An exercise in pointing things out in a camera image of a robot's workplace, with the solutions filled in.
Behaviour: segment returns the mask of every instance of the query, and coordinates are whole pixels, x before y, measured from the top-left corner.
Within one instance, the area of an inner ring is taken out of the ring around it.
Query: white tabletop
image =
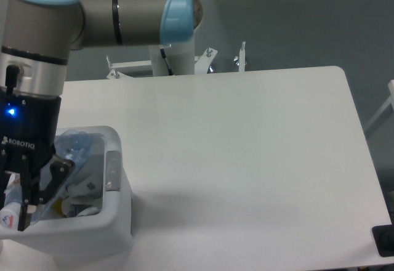
[[[336,67],[67,82],[59,127],[108,125],[135,245],[56,259],[5,241],[0,269],[318,270],[388,264],[390,219]]]

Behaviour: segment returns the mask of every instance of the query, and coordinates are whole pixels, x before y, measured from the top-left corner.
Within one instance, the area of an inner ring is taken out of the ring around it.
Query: label
[[[5,145],[5,144],[16,145],[19,147],[30,148],[32,150],[34,150],[34,148],[35,148],[35,145],[33,143],[24,142],[22,140],[9,139],[8,137],[3,137],[1,144],[2,145]]]

